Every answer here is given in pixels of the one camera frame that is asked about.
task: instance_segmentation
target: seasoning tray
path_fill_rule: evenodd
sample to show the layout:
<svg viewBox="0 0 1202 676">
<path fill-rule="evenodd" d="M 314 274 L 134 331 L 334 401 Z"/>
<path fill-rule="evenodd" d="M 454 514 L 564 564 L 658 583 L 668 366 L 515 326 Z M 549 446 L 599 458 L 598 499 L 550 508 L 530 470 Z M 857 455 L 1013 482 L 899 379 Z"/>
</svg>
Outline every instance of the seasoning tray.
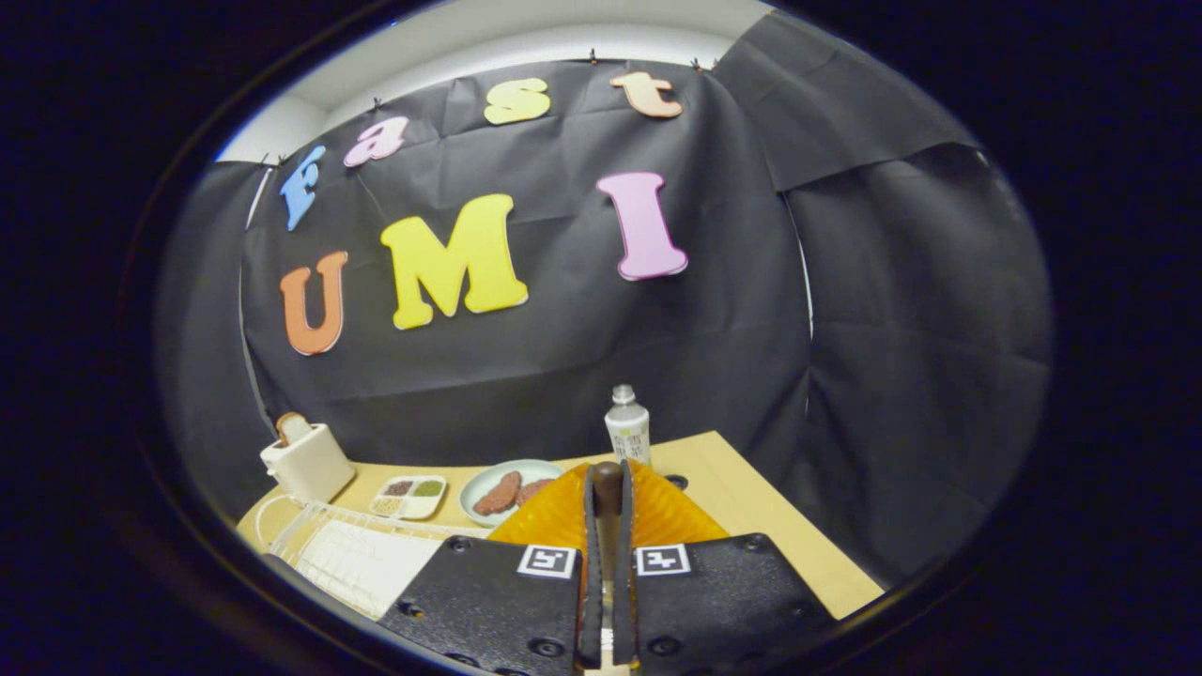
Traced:
<svg viewBox="0 0 1202 676">
<path fill-rule="evenodd" d="M 447 480 L 436 474 L 393 476 L 371 498 L 368 511 L 393 518 L 429 518 L 447 492 Z"/>
</svg>

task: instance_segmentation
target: bottle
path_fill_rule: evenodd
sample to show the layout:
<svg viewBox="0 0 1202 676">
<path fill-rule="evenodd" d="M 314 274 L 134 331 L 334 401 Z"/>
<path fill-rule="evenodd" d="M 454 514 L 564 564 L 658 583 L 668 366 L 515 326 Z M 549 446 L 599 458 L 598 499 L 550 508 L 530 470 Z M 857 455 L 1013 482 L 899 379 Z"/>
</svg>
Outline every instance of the bottle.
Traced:
<svg viewBox="0 0 1202 676">
<path fill-rule="evenodd" d="M 605 414 L 613 452 L 620 463 L 624 458 L 651 466 L 651 414 L 635 403 L 635 389 L 618 385 L 613 389 L 613 408 Z"/>
</svg>

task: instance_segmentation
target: dish rack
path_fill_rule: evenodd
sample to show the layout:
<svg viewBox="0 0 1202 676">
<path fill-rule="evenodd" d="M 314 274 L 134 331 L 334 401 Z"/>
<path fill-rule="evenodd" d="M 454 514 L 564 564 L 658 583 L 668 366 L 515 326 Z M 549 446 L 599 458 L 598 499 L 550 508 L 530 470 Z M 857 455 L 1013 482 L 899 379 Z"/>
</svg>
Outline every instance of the dish rack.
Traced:
<svg viewBox="0 0 1202 676">
<path fill-rule="evenodd" d="M 268 551 L 328 594 L 377 619 L 442 540 L 451 535 L 486 538 L 490 532 L 375 516 L 310 500 Z"/>
</svg>

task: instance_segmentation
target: wooden table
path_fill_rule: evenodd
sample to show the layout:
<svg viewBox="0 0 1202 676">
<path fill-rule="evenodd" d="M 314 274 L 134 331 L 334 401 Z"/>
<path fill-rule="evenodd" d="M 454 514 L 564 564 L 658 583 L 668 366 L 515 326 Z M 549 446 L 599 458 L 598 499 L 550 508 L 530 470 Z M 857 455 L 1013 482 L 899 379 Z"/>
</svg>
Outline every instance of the wooden table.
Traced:
<svg viewBox="0 0 1202 676">
<path fill-rule="evenodd" d="M 613 459 L 612 453 L 552 461 L 564 469 L 582 462 Z M 731 535 L 764 533 L 772 538 L 805 583 L 837 619 L 859 610 L 881 595 L 882 589 L 839 547 L 776 492 L 716 432 L 707 432 L 676 441 L 654 444 L 651 463 L 659 474 L 679 474 L 689 480 L 685 488 Z M 459 491 L 484 467 L 404 467 L 352 463 L 355 479 L 331 504 L 356 511 L 368 511 L 368 504 L 383 482 L 403 474 L 440 474 L 447 479 L 447 491 L 438 511 L 427 522 L 478 527 L 459 508 Z M 238 523 L 238 533 L 257 551 L 267 546 L 255 534 L 255 517 L 267 500 L 282 496 L 279 486 L 250 508 Z M 299 514 L 291 500 L 276 500 L 261 517 L 263 538 L 270 541 Z"/>
</svg>

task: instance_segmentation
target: white plate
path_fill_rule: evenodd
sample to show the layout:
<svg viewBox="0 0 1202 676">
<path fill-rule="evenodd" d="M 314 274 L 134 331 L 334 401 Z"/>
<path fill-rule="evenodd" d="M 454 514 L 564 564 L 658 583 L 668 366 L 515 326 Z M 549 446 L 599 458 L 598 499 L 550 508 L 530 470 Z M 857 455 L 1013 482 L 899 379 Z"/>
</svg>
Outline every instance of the white plate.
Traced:
<svg viewBox="0 0 1202 676">
<path fill-rule="evenodd" d="M 522 474 L 523 486 L 542 479 L 558 479 L 559 475 L 564 473 L 564 469 L 558 464 L 552 464 L 545 459 L 511 459 L 510 462 L 494 464 L 472 478 L 472 480 L 459 491 L 459 509 L 468 515 L 468 518 L 481 526 L 487 526 L 489 528 L 500 526 L 502 521 L 517 511 L 517 505 L 488 516 L 476 514 L 476 511 L 471 508 L 480 502 L 480 498 L 483 498 L 489 491 L 495 488 L 496 485 L 501 482 L 502 476 L 514 470 Z"/>
<path fill-rule="evenodd" d="M 410 486 L 409 492 L 404 496 L 385 496 L 385 491 L 388 486 L 397 484 L 398 481 L 412 481 L 413 485 Z M 436 496 L 413 496 L 413 491 L 417 485 L 423 481 L 438 481 L 442 485 Z M 413 476 L 393 476 L 392 479 L 385 481 L 383 486 L 376 492 L 375 497 L 371 498 L 371 503 L 368 505 L 368 511 L 373 514 L 379 514 L 380 516 L 391 516 L 393 518 L 409 518 L 412 521 L 418 521 L 422 518 L 429 518 L 434 510 L 439 509 L 439 503 L 442 502 L 442 496 L 447 492 L 447 480 L 445 476 L 439 476 L 436 474 L 422 474 Z M 376 500 L 381 498 L 391 498 L 395 500 L 397 508 L 393 510 L 380 510 L 377 509 Z"/>
</svg>

